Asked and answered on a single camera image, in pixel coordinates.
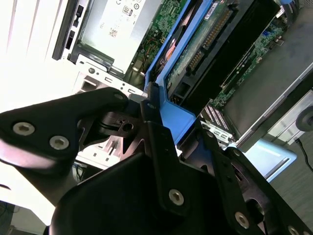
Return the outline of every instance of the metal screw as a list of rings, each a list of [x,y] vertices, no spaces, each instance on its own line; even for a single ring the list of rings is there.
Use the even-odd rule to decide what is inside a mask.
[[[152,109],[155,109],[155,106],[153,106],[152,104],[148,103],[148,106]]]
[[[175,205],[181,206],[184,204],[184,197],[177,189],[171,189],[168,195]]]
[[[291,225],[288,226],[288,230],[291,235],[299,235],[298,231]]]
[[[69,146],[69,141],[64,136],[54,136],[50,139],[49,143],[56,150],[63,150]]]
[[[214,137],[214,135],[213,135],[212,132],[210,132],[210,131],[207,131],[207,135],[208,135],[209,137],[211,137],[211,138]]]
[[[35,132],[35,127],[28,122],[18,122],[13,126],[13,131],[21,136],[29,136]]]
[[[114,96],[115,96],[115,98],[118,98],[118,99],[123,99],[123,96],[122,96],[122,95],[120,95],[120,94],[118,94],[118,93],[115,93],[115,94],[114,94]]]
[[[237,222],[241,225],[241,227],[248,229],[249,228],[249,221],[248,219],[242,214],[241,212],[236,212],[235,213],[235,218]]]
[[[94,72],[96,72],[96,70],[94,70],[94,68],[89,68],[88,71],[89,71],[91,74],[94,74]]]
[[[240,151],[238,149],[234,149],[234,154],[236,154],[238,157],[240,157]]]

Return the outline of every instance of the cable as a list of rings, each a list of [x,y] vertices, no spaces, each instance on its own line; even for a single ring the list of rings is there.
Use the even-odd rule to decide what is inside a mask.
[[[2,213],[2,214],[0,214],[0,218],[4,215],[4,213],[7,211],[7,209],[8,209],[8,204],[7,204],[7,203],[5,203],[5,208],[4,208],[3,213]]]
[[[21,209],[21,208],[19,207],[17,211],[11,211],[11,210],[9,210],[9,208],[6,208],[6,210],[7,210],[8,212],[10,212],[10,213],[17,213],[17,212],[20,211],[20,209]]]
[[[311,165],[310,165],[310,163],[309,163],[308,155],[307,155],[307,153],[306,153],[306,151],[305,151],[305,149],[304,149],[304,147],[303,147],[303,145],[302,145],[301,140],[300,140],[299,138],[297,138],[297,139],[295,140],[295,142],[299,145],[299,147],[300,147],[301,150],[302,150],[302,153],[303,153],[303,155],[304,155],[305,164],[306,164],[306,165],[308,166],[308,168],[313,172],[313,168],[311,167]]]

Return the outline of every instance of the electronic component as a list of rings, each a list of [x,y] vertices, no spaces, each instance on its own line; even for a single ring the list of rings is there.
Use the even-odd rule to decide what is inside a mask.
[[[261,34],[255,41],[250,50],[242,58],[233,72],[222,84],[223,90],[210,103],[215,107],[223,107],[234,94],[238,86],[252,73],[252,71],[261,62],[262,58],[277,45],[276,40],[281,40],[283,34],[282,28],[270,25],[268,33]]]
[[[233,131],[228,125],[222,112],[211,105],[207,105],[200,114],[202,127],[212,132],[218,139],[219,146],[224,148],[233,143]]]
[[[78,57],[85,56],[104,66],[108,74],[143,89],[141,72],[145,74],[186,1],[71,2],[53,58],[65,58],[77,64]],[[133,66],[137,61],[142,61],[139,68]]]
[[[235,8],[238,10],[236,15],[225,30],[219,34],[208,55],[201,60],[201,63],[197,65],[198,67],[193,72],[188,73],[185,68],[185,71],[183,70],[182,73],[176,76],[175,83],[173,82],[172,88],[169,90],[169,96],[180,96],[177,94],[178,88],[175,88],[175,86],[179,87],[183,83],[190,86],[186,94],[181,96],[180,105],[196,115],[223,90],[222,84],[224,81],[241,63],[244,56],[279,10],[279,6],[272,0],[256,0],[242,15],[244,12],[240,4],[243,4],[243,2],[241,1],[239,6]],[[234,29],[229,33],[229,28],[232,27]]]

